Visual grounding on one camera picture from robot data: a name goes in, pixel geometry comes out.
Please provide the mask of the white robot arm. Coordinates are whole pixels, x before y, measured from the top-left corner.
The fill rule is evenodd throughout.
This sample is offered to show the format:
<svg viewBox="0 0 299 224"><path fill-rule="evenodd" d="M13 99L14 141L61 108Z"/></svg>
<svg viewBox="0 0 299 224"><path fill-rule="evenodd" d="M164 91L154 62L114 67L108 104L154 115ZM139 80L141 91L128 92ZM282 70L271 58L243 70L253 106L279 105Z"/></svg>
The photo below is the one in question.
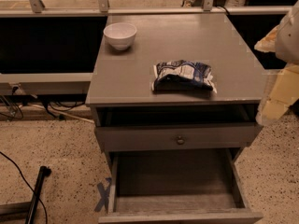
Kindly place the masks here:
<svg viewBox="0 0 299 224"><path fill-rule="evenodd" d="M286 63L299 64L299 1L254 48L260 52L274 52Z"/></svg>

